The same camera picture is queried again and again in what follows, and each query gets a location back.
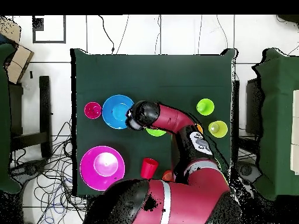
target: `red cup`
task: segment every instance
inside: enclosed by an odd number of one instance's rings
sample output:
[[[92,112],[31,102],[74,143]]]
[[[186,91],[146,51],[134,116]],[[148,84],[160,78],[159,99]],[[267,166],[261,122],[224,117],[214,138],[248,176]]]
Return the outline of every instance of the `red cup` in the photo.
[[[140,176],[144,179],[151,179],[158,167],[159,163],[151,158],[144,158],[142,161],[142,168]]]

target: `green tabletop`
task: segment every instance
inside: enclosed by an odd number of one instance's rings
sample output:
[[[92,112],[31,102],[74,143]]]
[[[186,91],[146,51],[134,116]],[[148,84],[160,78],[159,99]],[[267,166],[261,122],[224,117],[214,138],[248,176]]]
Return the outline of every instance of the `green tabletop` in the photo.
[[[231,118],[231,63],[235,50],[223,55],[89,55],[82,50],[71,50],[76,90],[77,194],[97,195],[81,179],[81,158],[90,148],[106,145],[122,155],[125,179],[140,178],[142,159],[159,161],[154,178],[161,179],[171,168],[171,136],[150,135],[146,130],[112,129],[102,116],[95,120],[84,114],[88,102],[101,106],[112,95],[126,95],[134,102],[161,102],[195,115],[204,129],[221,168],[227,174],[230,163],[230,133],[215,138],[208,133],[212,121],[222,120],[230,126]],[[215,104],[211,115],[196,111],[200,99],[209,98]]]

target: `tile floor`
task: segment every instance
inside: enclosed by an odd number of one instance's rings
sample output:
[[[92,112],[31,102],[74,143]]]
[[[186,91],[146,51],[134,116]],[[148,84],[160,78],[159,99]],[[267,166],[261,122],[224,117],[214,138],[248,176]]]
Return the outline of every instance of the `tile floor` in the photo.
[[[103,16],[105,29],[114,41],[114,53],[118,50],[118,54],[159,54],[158,17],[159,15]],[[33,59],[21,80],[24,87],[22,115],[24,134],[39,131],[38,82],[40,75],[48,75],[51,80],[53,139],[57,138],[56,142],[66,140],[70,134],[67,127],[59,137],[57,135],[63,123],[71,118],[69,49],[80,48],[90,54],[110,54],[112,44],[104,33],[102,20],[98,16],[67,15],[65,44],[33,44],[32,17],[8,16],[8,18],[13,19],[22,28],[21,45],[34,51]],[[53,17],[44,16],[42,32],[45,32],[44,37],[55,40],[57,33],[61,32],[62,23],[51,20]],[[127,20],[126,33],[119,47]],[[279,48],[288,54],[299,45],[298,27],[294,23],[280,21],[277,20],[276,15],[162,15],[161,52],[190,55],[219,54],[227,47],[235,47],[239,51],[236,72],[241,84],[239,127],[245,128],[245,86],[248,80],[256,77],[251,66],[261,61],[262,51],[266,48]],[[291,55],[299,55],[299,48]],[[33,72],[33,79],[30,78],[30,71]],[[22,153],[21,150],[16,152],[16,157]],[[36,145],[27,148],[27,154],[21,160],[38,158],[41,158],[41,154],[39,146]],[[44,186],[51,184],[49,179],[43,176],[38,177],[38,180]],[[36,184],[37,180],[32,180],[26,186],[23,197],[25,221],[34,224],[37,223],[42,215],[42,209],[45,208],[43,204],[43,208],[40,208],[40,201],[33,195]],[[36,190],[36,195],[41,199],[43,192]],[[41,224],[57,224],[64,216],[64,213],[61,213],[63,209],[60,211],[58,208],[48,211],[46,217],[51,219],[44,220]],[[82,221],[75,211],[70,211],[65,214],[64,223],[82,224]]]

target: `magenta cup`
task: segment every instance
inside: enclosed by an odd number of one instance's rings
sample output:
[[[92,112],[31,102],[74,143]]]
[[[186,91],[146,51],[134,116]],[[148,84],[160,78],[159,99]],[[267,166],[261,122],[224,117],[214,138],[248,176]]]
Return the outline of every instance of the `magenta cup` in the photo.
[[[144,158],[142,161],[142,168],[140,176],[144,179],[151,179],[154,176],[154,173],[158,167],[159,163],[151,158]]]
[[[97,146],[83,155],[80,174],[90,188],[104,191],[124,177],[124,160],[115,149]]]
[[[98,104],[97,102],[89,102],[84,107],[85,115],[91,120],[100,117],[101,112],[102,112],[102,108],[100,104]]]

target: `robot sticker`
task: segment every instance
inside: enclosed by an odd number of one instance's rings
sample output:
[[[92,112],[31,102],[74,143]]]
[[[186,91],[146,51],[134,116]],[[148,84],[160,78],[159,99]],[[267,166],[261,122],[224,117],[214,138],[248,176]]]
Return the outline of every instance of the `robot sticker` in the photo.
[[[192,144],[193,144],[194,148],[197,151],[206,153],[207,155],[213,155],[211,150],[210,150],[210,147],[208,145],[208,142],[203,139],[203,136],[202,136],[201,133],[192,132],[190,134],[190,139],[192,141]]]

